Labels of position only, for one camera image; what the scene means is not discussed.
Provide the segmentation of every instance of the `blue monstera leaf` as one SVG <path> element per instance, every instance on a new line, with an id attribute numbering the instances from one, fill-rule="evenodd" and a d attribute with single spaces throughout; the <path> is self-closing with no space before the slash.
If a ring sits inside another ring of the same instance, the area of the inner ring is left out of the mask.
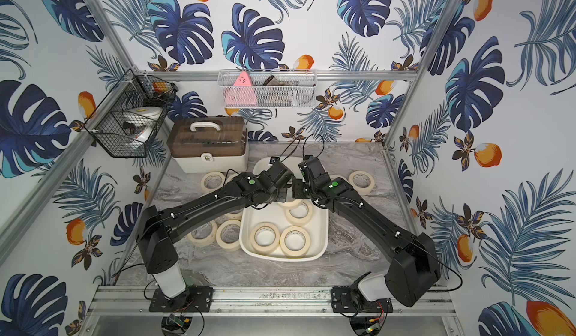
<path id="1" fill-rule="evenodd" d="M 408 169 L 407 164 L 404 163 L 404 159 L 400 159 L 400 163 L 398 164 L 398 178 L 400 179 L 400 183 L 404 189 L 406 200 L 410 203 L 414 193 L 414 180 L 412 180 L 412 173 Z"/>
<path id="2" fill-rule="evenodd" d="M 144 204 L 139 202 L 124 206 L 124 212 L 120 212 L 118 224 L 114 226 L 114 235 L 110 238 L 110 246 L 124 245 L 128 241 L 143 207 Z"/>
<path id="3" fill-rule="evenodd" d="M 482 310 L 478 322 L 480 336 L 540 335 L 522 315 L 505 302 L 499 302 Z"/>
<path id="4" fill-rule="evenodd" d="M 392 94 L 388 94 L 370 102 L 366 111 L 366 123 L 368 126 L 375 129 L 390 126 L 403 100 L 404 94 L 399 95 L 397 98 L 394 98 Z"/>
<path id="5" fill-rule="evenodd" d="M 338 15 L 358 35 L 378 35 L 390 15 L 392 0 L 338 0 Z"/>
<path id="6" fill-rule="evenodd" d="M 204 106 L 204 102 L 200 99 L 197 92 L 192 91 L 174 99 L 172 107 L 168 110 L 168 117 L 172 121 L 181 120 L 189 117 L 208 117 L 206 114 L 208 110 Z"/>
<path id="7" fill-rule="evenodd" d="M 504 69 L 496 65 L 502 63 L 502 53 L 500 50 L 492 50 L 484 56 L 497 45 L 496 37 L 489 38 L 472 59 L 472 65 L 467 59 L 462 59 L 446 83 L 450 119 L 452 124 L 464 132 L 492 116 L 493 108 L 502 100 L 502 90 L 487 82 L 493 80 L 504 84 Z"/>
<path id="8" fill-rule="evenodd" d="M 205 4 L 184 6 L 176 0 L 153 0 L 148 4 L 148 14 L 158 42 L 168 55 L 178 63 L 203 64 L 212 57 L 214 39 L 210 10 Z"/>
<path id="9" fill-rule="evenodd" d="M 58 325 L 64 321 L 68 304 L 66 283 L 54 276 L 42 278 L 34 274 L 26 277 L 16 289 L 24 274 L 10 277 L 2 298 L 2 313 L 11 321 L 0 320 L 0 335 L 58 336 Z"/>
<path id="10" fill-rule="evenodd" d="M 245 6 L 234 4 L 232 7 L 232 31 L 222 33 L 222 48 L 230 62 L 246 69 L 275 69 L 282 60 L 284 43 L 282 30 L 265 28 L 274 26 L 274 22 L 252 9 L 244 12 L 240 21 L 240 12 Z"/>
<path id="11" fill-rule="evenodd" d="M 476 25 L 474 20 L 472 20 L 470 17 L 462 17 L 461 19 L 459 18 L 460 15 L 462 15 L 462 11 L 464 11 L 464 6 L 465 4 L 462 3 L 456 11 L 456 14 L 452 18 L 452 22 L 450 23 L 448 30 L 446 30 L 446 33 L 444 34 L 444 38 L 442 38 L 442 42 L 440 43 L 438 50 L 436 50 L 436 55 L 434 55 L 434 58 L 428 67 L 428 71 L 432 76 L 435 74 L 442 74 L 444 72 L 444 68 L 452 65 L 452 62 L 454 62 L 454 58 L 456 57 L 456 53 L 462 50 L 462 47 L 464 47 L 464 43 L 466 42 L 466 34 L 463 32 L 463 30 L 466 29 L 468 37 L 470 37 L 472 31 L 474 31 L 474 26 Z M 426 51 L 426 47 L 432 38 L 432 33 L 436 28 L 436 23 L 438 22 L 440 12 L 443 8 L 444 5 L 442 5 L 442 7 L 438 10 L 432 19 L 428 30 L 426 30 L 426 33 L 422 37 L 422 43 L 420 45 L 420 54 L 422 56 L 424 56 L 424 51 Z"/>
<path id="12" fill-rule="evenodd" d="M 0 172 L 6 178 L 54 160 L 68 145 L 70 136 L 58 103 L 36 85 L 23 90 L 19 89 L 21 85 L 14 80 L 0 82 Z"/>
<path id="13" fill-rule="evenodd" d="M 278 138 L 274 136 L 270 131 L 248 131 L 249 141 L 278 141 Z"/>
<path id="14" fill-rule="evenodd" d="M 90 13 L 84 0 L 42 0 L 62 30 L 91 42 L 104 39 L 104 33 Z"/>

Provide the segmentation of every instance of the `toolbox handle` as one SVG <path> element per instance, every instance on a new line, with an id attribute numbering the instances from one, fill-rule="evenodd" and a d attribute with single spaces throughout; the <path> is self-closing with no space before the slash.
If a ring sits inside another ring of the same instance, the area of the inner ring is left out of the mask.
<path id="1" fill-rule="evenodd" d="M 194 122 L 190 124 L 190 131 L 196 131 L 197 128 L 215 128 L 217 131 L 222 131 L 222 127 L 215 122 Z"/>

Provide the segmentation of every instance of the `white wire basket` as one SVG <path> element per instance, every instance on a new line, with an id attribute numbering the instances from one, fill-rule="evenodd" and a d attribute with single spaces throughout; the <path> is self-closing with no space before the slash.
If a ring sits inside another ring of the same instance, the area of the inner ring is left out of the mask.
<path id="1" fill-rule="evenodd" d="M 252 86 L 234 86 L 242 71 L 247 71 Z M 264 86 L 273 76 L 282 86 Z M 316 70 L 220 70 L 218 86 L 227 109 L 307 108 L 314 106 Z"/>

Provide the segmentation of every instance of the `black mounting plate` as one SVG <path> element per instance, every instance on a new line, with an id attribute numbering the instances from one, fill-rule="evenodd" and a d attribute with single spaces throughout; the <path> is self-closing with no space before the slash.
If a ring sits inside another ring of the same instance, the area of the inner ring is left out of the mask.
<path id="1" fill-rule="evenodd" d="M 188 286 L 187 291 L 174 298 L 166 298 L 159 288 L 154 292 L 150 302 L 150 312 L 174 312 L 186 305 L 190 306 L 184 312 L 209 312 L 214 290 L 210 286 Z"/>
<path id="2" fill-rule="evenodd" d="M 342 313 L 355 313 L 356 306 L 352 301 L 352 288 L 350 286 L 334 286 L 332 288 L 332 311 L 333 312 L 342 312 Z M 360 313 L 364 314 L 379 314 L 380 307 L 378 303 L 385 307 L 388 304 L 388 310 L 385 312 L 393 312 L 394 309 L 392 308 L 392 303 L 388 302 L 386 299 L 382 298 L 381 300 L 377 300 L 374 302 L 366 302 L 366 307 L 364 310 L 361 310 Z"/>

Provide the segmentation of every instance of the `wire mesh basket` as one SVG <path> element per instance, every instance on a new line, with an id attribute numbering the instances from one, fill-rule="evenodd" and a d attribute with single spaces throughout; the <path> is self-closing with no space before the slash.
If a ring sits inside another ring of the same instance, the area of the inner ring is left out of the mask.
<path id="1" fill-rule="evenodd" d="M 102 121 L 86 130 L 113 158 L 145 158 L 176 98 L 177 87 L 155 76 L 134 76 L 130 70 L 119 83 L 126 79 L 128 84 Z"/>
<path id="2" fill-rule="evenodd" d="M 251 86 L 234 86 L 247 71 Z M 218 86 L 227 109 L 312 107 L 316 70 L 220 70 Z"/>

